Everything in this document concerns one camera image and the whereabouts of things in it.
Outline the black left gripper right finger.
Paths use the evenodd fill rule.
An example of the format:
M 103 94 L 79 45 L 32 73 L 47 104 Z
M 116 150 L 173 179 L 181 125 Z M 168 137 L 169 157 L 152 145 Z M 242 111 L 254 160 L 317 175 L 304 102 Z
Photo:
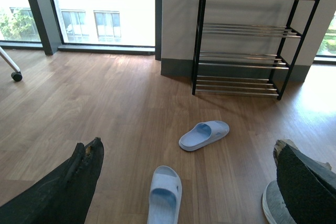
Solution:
M 296 223 L 335 223 L 335 173 L 303 154 L 291 140 L 274 146 L 277 184 Z

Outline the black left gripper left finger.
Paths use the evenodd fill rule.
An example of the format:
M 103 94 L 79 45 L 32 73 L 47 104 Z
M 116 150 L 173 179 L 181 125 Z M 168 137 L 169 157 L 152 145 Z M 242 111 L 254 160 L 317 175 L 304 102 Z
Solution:
M 84 223 L 103 158 L 99 137 L 78 143 L 70 158 L 1 206 L 1 223 Z

